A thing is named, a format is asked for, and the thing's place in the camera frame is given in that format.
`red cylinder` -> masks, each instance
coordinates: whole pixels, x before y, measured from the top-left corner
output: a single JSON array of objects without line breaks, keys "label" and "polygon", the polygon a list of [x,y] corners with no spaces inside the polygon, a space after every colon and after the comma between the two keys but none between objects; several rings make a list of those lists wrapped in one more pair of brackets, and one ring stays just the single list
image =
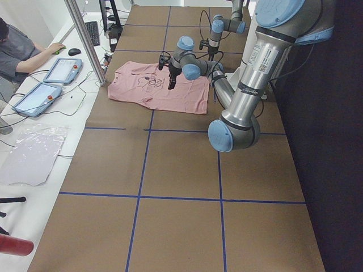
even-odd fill
[{"label": "red cylinder", "polygon": [[0,253],[26,256],[33,251],[32,241],[0,234]]}]

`tablet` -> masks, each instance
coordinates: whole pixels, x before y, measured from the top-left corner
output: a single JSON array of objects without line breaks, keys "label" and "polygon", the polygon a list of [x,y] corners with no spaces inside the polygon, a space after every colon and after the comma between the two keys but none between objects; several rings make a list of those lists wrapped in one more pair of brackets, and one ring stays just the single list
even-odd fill
[{"label": "tablet", "polygon": [[22,97],[12,109],[22,115],[36,117],[49,107],[62,92],[60,86],[38,83],[28,94]]},{"label": "tablet", "polygon": [[70,84],[82,67],[80,58],[58,58],[47,72],[44,82]]}]

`blue joint cap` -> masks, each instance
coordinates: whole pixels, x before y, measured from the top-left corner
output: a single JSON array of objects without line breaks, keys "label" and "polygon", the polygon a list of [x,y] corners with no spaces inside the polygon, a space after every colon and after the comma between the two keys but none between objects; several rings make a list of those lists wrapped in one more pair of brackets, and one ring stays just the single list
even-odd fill
[{"label": "blue joint cap", "polygon": [[221,120],[214,120],[210,123],[208,138],[213,148],[219,152],[230,152],[233,149],[232,133]]},{"label": "blue joint cap", "polygon": [[327,41],[333,35],[334,27],[319,31],[313,34],[308,34],[297,38],[295,41],[296,45],[316,44],[322,41]]},{"label": "blue joint cap", "polygon": [[244,30],[246,29],[246,22],[241,22],[237,28],[236,33],[237,34],[242,34],[244,32]]},{"label": "blue joint cap", "polygon": [[223,16],[221,14],[217,14],[213,17],[213,20],[215,20],[216,18],[223,18]]},{"label": "blue joint cap", "polygon": [[185,78],[188,80],[195,80],[200,77],[200,68],[195,64],[186,64],[183,68],[181,68],[181,70],[183,71]]},{"label": "blue joint cap", "polygon": [[193,50],[194,41],[189,36],[182,36],[176,44],[181,50]]},{"label": "blue joint cap", "polygon": [[223,29],[225,27],[225,24],[222,20],[213,20],[212,23],[212,31],[215,33],[222,33]]},{"label": "blue joint cap", "polygon": [[256,21],[261,27],[274,28],[289,21],[301,9],[305,0],[259,1]]}]

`white wall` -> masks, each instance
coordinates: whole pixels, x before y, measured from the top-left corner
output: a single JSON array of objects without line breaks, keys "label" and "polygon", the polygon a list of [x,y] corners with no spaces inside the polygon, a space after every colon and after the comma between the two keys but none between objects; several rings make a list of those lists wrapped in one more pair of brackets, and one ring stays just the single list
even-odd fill
[{"label": "white wall", "polygon": [[37,1],[1,0],[0,16],[23,31],[30,39],[41,45],[48,45],[53,37],[35,2]]}]

